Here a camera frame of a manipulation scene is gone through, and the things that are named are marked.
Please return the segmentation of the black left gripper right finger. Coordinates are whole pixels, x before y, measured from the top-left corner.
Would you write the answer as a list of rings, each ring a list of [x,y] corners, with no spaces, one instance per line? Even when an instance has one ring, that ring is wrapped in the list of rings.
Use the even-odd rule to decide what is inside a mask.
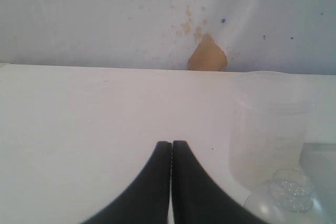
[[[174,223],[264,223],[212,180],[186,141],[173,142],[172,208]]]

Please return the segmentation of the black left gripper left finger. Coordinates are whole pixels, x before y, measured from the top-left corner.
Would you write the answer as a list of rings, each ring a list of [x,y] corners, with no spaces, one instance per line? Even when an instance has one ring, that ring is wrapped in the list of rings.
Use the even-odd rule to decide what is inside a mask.
[[[168,223],[172,144],[157,142],[134,181],[85,223]]]

